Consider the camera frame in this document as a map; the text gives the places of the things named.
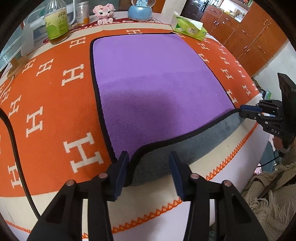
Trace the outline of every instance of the snow globe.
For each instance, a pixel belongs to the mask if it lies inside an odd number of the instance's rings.
[[[152,7],[156,0],[131,0],[128,18],[135,21],[148,21],[152,17]]]

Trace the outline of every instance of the blue gripper pad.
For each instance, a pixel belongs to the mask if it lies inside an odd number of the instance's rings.
[[[121,191],[124,185],[124,181],[126,179],[126,172],[129,163],[128,153],[123,151],[118,159],[118,162],[122,162],[121,168],[119,169],[119,173],[115,182],[115,198],[118,198],[121,195]]]
[[[172,151],[169,155],[169,166],[172,172],[177,195],[182,201],[184,201],[187,195],[185,190],[189,185],[189,177],[192,172],[187,164],[181,163],[178,154],[175,151]]]
[[[263,112],[263,109],[259,106],[254,106],[254,105],[241,105],[240,106],[241,110],[250,110],[250,111],[256,111],[256,112]]]

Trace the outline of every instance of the person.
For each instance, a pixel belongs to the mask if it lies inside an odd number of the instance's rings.
[[[280,138],[274,137],[273,142],[277,150],[284,148]],[[253,176],[241,194],[269,241],[276,241],[296,212],[296,140],[277,170]]]

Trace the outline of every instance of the orange zigzag stitching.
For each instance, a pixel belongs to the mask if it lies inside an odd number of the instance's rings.
[[[246,143],[246,141],[251,136],[251,134],[254,132],[254,130],[256,129],[257,126],[258,126],[258,123],[256,122],[255,125],[252,127],[252,129],[248,132],[248,134],[240,141],[240,143],[236,146],[236,148],[225,159],[225,161],[223,161],[222,164],[220,164],[218,167],[216,167],[216,169],[213,169],[213,172],[210,172],[210,174],[206,176],[206,180],[209,181],[209,180],[213,179],[213,177],[216,176],[234,158],[234,156],[238,153],[238,151]],[[118,233],[118,232],[130,229],[130,228],[133,228],[135,226],[138,226],[142,223],[145,223],[155,217],[158,217],[159,215],[161,215],[169,210],[172,210],[174,207],[177,207],[180,203],[182,203],[182,200],[180,198],[178,200],[174,200],[172,204],[168,203],[166,207],[162,206],[161,210],[156,209],[156,211],[154,213],[151,212],[149,215],[144,215],[143,218],[138,218],[137,221],[132,220],[130,223],[125,223],[124,225],[119,225],[118,228],[113,227],[112,233]],[[27,233],[31,233],[31,230],[29,230],[29,229],[17,226],[7,220],[5,220],[5,221],[7,224],[9,224],[19,230],[25,231]],[[83,233],[83,235],[82,235],[83,239],[87,239],[88,237],[89,237],[88,234]]]
[[[23,227],[17,226],[17,225],[15,225],[14,223],[9,222],[9,221],[7,221],[7,220],[5,220],[5,222],[6,222],[7,224],[9,224],[9,225],[15,227],[16,229],[19,229],[19,230],[25,231],[26,233],[31,233],[31,230],[29,230],[29,229],[26,229],[26,228],[23,228]]]

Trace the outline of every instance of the wooden stand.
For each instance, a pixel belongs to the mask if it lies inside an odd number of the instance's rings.
[[[15,57],[10,61],[10,63],[12,64],[11,69],[9,70],[9,72],[7,73],[7,78],[11,77],[11,76],[17,76],[25,67],[25,65],[28,62],[28,58],[27,56],[23,56],[20,59],[16,59]]]

